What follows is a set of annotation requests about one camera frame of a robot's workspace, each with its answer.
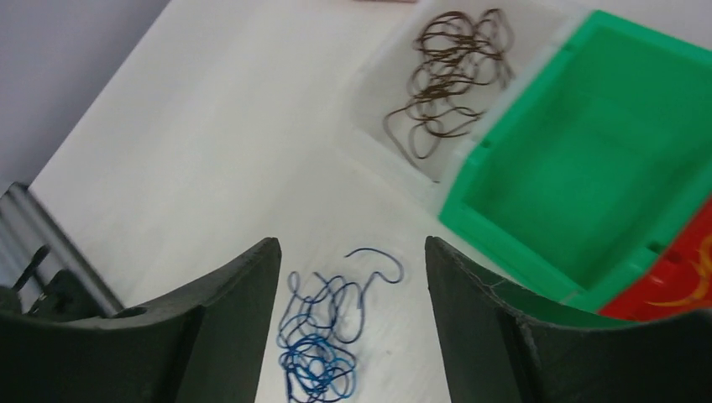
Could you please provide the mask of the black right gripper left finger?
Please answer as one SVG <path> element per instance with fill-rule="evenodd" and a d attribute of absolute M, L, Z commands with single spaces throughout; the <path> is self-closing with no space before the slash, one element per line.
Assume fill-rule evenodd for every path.
<path fill-rule="evenodd" d="M 4 402 L 252 402 L 281 262 L 265 238 L 115 317 L 1 315 Z"/>

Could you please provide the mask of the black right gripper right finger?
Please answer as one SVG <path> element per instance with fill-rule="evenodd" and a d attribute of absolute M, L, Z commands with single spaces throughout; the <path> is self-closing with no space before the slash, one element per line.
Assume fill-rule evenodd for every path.
<path fill-rule="evenodd" d="M 425 241 L 454 402 L 708 402 L 711 316 L 625 322 L 558 304 Z"/>

